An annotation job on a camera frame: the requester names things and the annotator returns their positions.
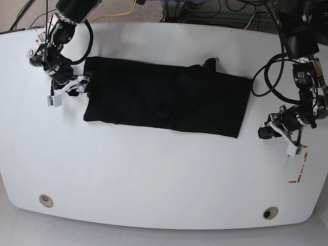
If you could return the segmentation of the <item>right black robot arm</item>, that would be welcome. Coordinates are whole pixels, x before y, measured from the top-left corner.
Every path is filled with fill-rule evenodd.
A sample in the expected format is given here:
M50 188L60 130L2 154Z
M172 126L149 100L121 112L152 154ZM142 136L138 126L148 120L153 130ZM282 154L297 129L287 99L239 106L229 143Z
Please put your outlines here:
M70 96L85 93L91 76L74 74L73 66L86 60L91 52L94 34L87 17L97 8L101 1L58 1L57 13L47 21L44 30L37 36L27 53L29 62L34 67L43 67L51 78L50 95L47 97L49 106L62 105L62 94ZM89 43L82 58L72 61L61 51L71 41L77 24L84 23L89 31Z

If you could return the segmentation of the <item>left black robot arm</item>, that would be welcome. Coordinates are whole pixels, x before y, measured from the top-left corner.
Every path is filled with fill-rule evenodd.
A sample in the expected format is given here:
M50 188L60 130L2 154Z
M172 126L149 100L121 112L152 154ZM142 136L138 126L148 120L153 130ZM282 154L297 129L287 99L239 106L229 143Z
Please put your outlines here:
M300 154L302 130L316 128L316 121L327 118L327 84L319 58L319 44L327 45L327 1L263 1L272 18L280 40L281 52L273 56L260 72L264 75L268 91L281 101L277 113L268 115L258 130L261 139L283 137L288 142L287 155ZM285 62L293 64L293 81L299 90L299 99L289 99L276 90L277 83L269 80L272 64L280 62L277 80L280 81Z

